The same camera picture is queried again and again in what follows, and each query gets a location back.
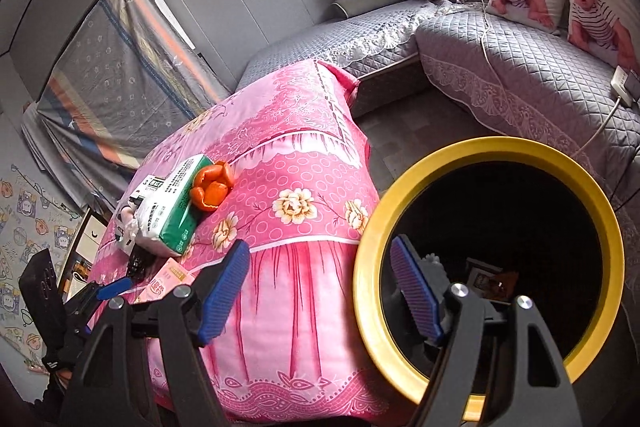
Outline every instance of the tile floor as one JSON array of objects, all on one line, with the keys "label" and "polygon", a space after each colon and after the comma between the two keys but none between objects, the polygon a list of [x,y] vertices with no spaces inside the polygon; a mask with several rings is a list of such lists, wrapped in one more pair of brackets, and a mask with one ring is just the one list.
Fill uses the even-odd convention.
[{"label": "tile floor", "polygon": [[369,173],[378,192],[430,153],[495,133],[434,87],[356,118],[369,138]]}]

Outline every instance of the cartoon print fabric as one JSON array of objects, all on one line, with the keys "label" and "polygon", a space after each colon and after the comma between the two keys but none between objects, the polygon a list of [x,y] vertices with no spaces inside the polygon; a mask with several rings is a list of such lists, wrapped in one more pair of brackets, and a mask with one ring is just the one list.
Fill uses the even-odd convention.
[{"label": "cartoon print fabric", "polygon": [[44,248],[49,248],[59,273],[80,223],[78,214],[63,212],[48,196],[14,166],[0,171],[0,336],[34,371],[44,371],[44,344],[25,308],[18,278],[30,258]]}]

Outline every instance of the covered furniture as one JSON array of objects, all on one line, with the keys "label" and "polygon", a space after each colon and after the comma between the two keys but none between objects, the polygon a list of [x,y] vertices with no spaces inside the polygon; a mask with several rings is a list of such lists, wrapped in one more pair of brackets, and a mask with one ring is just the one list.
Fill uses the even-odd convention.
[{"label": "covered furniture", "polygon": [[[238,89],[262,76],[306,58],[318,58],[341,67],[365,81],[417,58],[414,33],[424,21],[466,7],[449,1],[408,0],[391,4],[347,20],[331,20],[304,30],[258,52],[247,65]],[[356,116],[393,102],[416,90],[415,85],[376,86],[367,93],[366,105],[358,104]]]},{"label": "covered furniture", "polygon": [[[125,192],[198,153],[234,170],[233,190],[204,217],[180,258],[197,275],[219,263],[235,239],[251,249],[225,331],[202,350],[232,419],[408,419],[399,412],[404,401],[367,356],[353,314],[356,248],[378,203],[367,139],[348,107],[357,85],[314,60],[268,74],[156,146]],[[112,219],[91,272],[99,282],[126,273],[128,257],[113,232]],[[143,285],[126,298],[133,301]],[[171,407],[157,340],[149,359],[157,401]]]},{"label": "covered furniture", "polygon": [[[485,126],[548,144],[569,156],[596,133],[613,109],[614,69],[566,40],[538,29],[470,10],[429,20],[416,31],[420,60],[430,81],[465,104]],[[640,114],[619,107],[604,131],[576,157],[614,208],[640,187]],[[640,293],[640,198],[616,212],[626,258],[628,310]],[[636,340],[640,313],[630,313]]]},{"label": "covered furniture", "polygon": [[148,152],[228,95],[152,0],[98,0],[22,131],[79,208],[113,211]]}]

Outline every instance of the white cable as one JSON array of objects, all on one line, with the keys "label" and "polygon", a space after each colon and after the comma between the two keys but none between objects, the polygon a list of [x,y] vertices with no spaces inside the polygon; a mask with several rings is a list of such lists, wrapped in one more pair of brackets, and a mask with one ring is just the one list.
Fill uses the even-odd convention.
[{"label": "white cable", "polygon": [[602,122],[601,126],[598,127],[598,130],[593,134],[593,136],[587,140],[587,143],[584,144],[582,147],[580,147],[580,149],[578,149],[578,151],[573,154],[571,156],[572,159],[576,159],[578,157],[578,155],[584,151],[585,149],[587,149],[587,146],[596,139],[596,136],[598,134],[600,134],[604,128],[607,126],[607,123],[609,123],[609,120],[611,120],[611,118],[613,117],[613,114],[615,113],[615,111],[617,110],[618,106],[620,105],[620,97],[618,97],[618,99],[616,100],[616,103],[613,105],[613,109],[611,109],[611,111],[609,112],[609,114],[607,115],[607,118],[604,119],[604,122]]},{"label": "white cable", "polygon": [[504,84],[502,83],[502,79],[500,78],[500,75],[494,69],[494,66],[489,61],[489,56],[487,55],[487,52],[486,52],[486,43],[485,43],[486,35],[489,32],[489,29],[493,29],[493,27],[491,26],[491,24],[489,24],[489,19],[486,16],[486,4],[484,3],[484,0],[480,0],[480,2],[482,3],[482,19],[484,20],[484,31],[482,32],[482,36],[480,37],[480,47],[482,48],[482,53],[484,54],[484,60],[486,60],[487,65],[489,65],[489,68],[491,69],[491,71],[494,74],[495,78],[498,80],[498,83],[500,84],[500,87],[502,88],[502,93],[504,95],[504,101],[506,102],[507,108],[509,109],[509,114],[511,115],[511,121],[513,121],[513,126],[518,130],[518,133],[520,134],[520,137],[524,137],[524,134],[522,133],[522,131],[518,127],[518,122],[516,121],[516,118],[515,118],[515,116],[513,114],[513,110],[511,109],[511,103],[509,103],[509,97],[507,95],[507,90],[504,87]]}]

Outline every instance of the lace trim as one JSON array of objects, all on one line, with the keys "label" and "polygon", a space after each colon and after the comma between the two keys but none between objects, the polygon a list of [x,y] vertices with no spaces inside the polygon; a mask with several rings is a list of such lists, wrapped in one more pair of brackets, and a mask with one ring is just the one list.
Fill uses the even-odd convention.
[{"label": "lace trim", "polygon": [[428,19],[474,9],[471,5],[456,5],[450,1],[430,4],[417,12],[407,12],[407,20],[402,23],[385,23],[375,32],[358,37],[335,48],[328,49],[316,58],[346,68],[366,57],[372,57],[384,50],[392,50],[406,44],[415,35],[418,26]]},{"label": "lace trim", "polygon": [[[507,136],[520,134],[522,137],[544,143],[567,155],[578,150],[575,141],[512,92],[508,92],[508,99],[505,99],[504,91],[500,87],[483,80],[465,68],[424,54],[420,54],[420,60],[424,73],[430,78],[432,84],[448,97],[464,103],[476,120],[485,127]],[[455,96],[454,93],[460,93],[462,96]],[[508,104],[511,105],[511,111],[508,109]],[[496,128],[495,120],[487,118],[496,116],[502,118],[506,125]],[[612,188],[591,166],[588,157],[584,154],[580,155],[579,163],[610,196]],[[621,203],[618,197],[614,197],[613,201]],[[616,217],[625,247],[625,285],[631,290],[634,301],[638,302],[640,301],[640,233],[638,233],[636,222],[626,208],[620,209]],[[635,307],[633,313],[631,310],[629,313],[632,315],[630,324],[634,338],[640,345],[640,310]]]}]

